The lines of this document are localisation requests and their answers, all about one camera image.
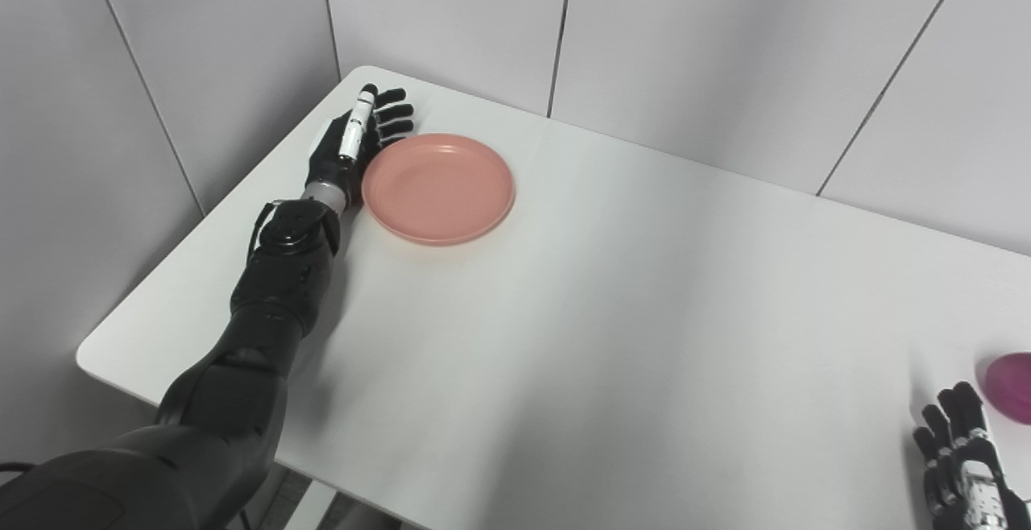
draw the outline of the pink plate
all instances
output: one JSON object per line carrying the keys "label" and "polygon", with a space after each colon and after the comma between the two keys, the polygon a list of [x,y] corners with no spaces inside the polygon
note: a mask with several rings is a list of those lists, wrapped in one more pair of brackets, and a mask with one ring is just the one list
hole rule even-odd
{"label": "pink plate", "polygon": [[501,156],[473,138],[418,134],[379,153],[362,197],[387,230],[423,244],[458,244],[490,232],[516,199]]}

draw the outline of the robotic hand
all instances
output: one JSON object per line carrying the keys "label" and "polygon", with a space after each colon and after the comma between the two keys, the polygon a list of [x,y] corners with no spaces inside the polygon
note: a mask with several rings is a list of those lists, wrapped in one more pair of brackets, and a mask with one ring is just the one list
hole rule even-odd
{"label": "robotic hand", "polygon": [[924,496],[934,530],[1031,530],[1027,506],[1006,486],[980,397],[961,382],[942,390],[938,403],[924,407],[927,427],[912,434],[927,460]]}
{"label": "robotic hand", "polygon": [[334,209],[339,204],[358,203],[362,176],[376,153],[414,129],[410,120],[414,110],[409,104],[400,104],[405,97],[400,89],[379,94],[375,86],[362,87],[355,108],[333,120],[311,154],[305,196]]}
{"label": "robotic hand", "polygon": [[287,377],[319,318],[340,217],[358,204],[376,153],[413,127],[403,98],[365,86],[311,156],[300,199],[266,204],[229,324],[168,388],[157,423],[38,466],[14,464],[24,473],[0,486],[0,528],[221,530],[243,508],[275,456]]}

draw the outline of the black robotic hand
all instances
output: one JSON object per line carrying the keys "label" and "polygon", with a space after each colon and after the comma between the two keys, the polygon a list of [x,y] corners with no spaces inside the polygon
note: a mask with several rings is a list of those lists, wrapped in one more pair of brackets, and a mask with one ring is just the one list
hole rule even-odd
{"label": "black robotic hand", "polygon": [[[357,204],[361,199],[362,176],[376,153],[394,141],[400,141],[414,129],[411,122],[413,108],[401,103],[405,97],[405,90],[402,89],[387,90],[380,94],[371,82],[362,87],[355,108],[333,120],[311,154],[305,186],[311,183],[330,184],[347,195],[347,204]],[[348,140],[360,137],[357,152],[347,150],[345,135]]]}
{"label": "black robotic hand", "polygon": [[924,407],[927,427],[912,434],[927,459],[924,496],[934,530],[1031,530],[1027,506],[1006,486],[980,397],[961,382],[942,390],[938,403]]}

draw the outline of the purple ball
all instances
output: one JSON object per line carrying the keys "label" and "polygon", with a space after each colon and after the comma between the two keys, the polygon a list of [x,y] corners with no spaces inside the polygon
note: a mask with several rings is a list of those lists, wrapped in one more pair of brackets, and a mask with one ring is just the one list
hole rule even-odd
{"label": "purple ball", "polygon": [[985,397],[1002,416],[1031,425],[1031,353],[1002,355],[985,372]]}

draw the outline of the floor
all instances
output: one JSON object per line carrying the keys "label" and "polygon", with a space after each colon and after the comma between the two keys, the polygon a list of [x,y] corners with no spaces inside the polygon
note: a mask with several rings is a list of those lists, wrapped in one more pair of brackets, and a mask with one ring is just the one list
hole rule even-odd
{"label": "floor", "polygon": [[[297,508],[310,484],[311,481],[305,475],[287,470],[262,516],[256,517],[253,512],[257,504],[248,504],[247,511],[255,530],[288,530],[291,516],[294,515],[294,509]],[[410,526],[402,526],[399,520],[390,515],[338,493],[317,528],[298,528],[295,523],[289,530],[401,530],[402,528],[414,530]]]}

